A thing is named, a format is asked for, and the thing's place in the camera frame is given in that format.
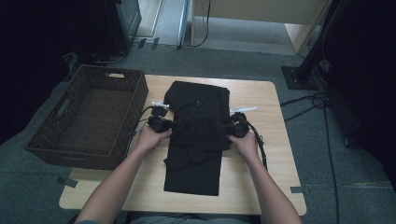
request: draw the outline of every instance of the wicker basket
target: wicker basket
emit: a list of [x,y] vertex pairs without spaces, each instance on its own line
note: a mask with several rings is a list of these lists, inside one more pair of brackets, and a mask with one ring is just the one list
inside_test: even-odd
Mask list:
[[25,149],[49,164],[113,170],[148,92],[143,71],[82,65]]

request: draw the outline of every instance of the black cloth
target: black cloth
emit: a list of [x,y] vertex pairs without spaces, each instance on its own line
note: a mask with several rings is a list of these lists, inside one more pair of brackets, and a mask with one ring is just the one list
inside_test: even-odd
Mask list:
[[164,190],[219,195],[222,151],[230,148],[224,121],[230,117],[226,88],[175,81],[164,103],[174,112]]

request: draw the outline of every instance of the forearm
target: forearm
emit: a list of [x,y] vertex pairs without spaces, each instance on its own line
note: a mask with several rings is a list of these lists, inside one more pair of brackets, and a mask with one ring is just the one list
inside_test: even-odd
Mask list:
[[92,193],[76,222],[93,220],[98,223],[113,223],[128,196],[143,158],[144,154],[140,151],[132,151]]
[[294,206],[268,174],[260,159],[247,159],[247,166],[267,223],[302,223]]

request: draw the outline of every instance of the person's left hand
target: person's left hand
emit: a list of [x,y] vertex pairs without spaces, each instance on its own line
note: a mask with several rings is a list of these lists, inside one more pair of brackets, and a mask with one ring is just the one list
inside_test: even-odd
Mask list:
[[168,130],[163,133],[155,133],[150,127],[145,126],[139,134],[134,150],[142,150],[147,154],[160,144],[162,139],[169,137],[171,133],[172,130]]

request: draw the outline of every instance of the stand base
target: stand base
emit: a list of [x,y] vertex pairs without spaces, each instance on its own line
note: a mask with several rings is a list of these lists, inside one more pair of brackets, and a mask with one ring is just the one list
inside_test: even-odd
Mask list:
[[281,68],[289,89],[313,91],[318,90],[318,85],[316,81],[312,78],[312,76],[309,76],[307,80],[299,80],[297,78],[296,74],[298,71],[298,67],[282,66]]

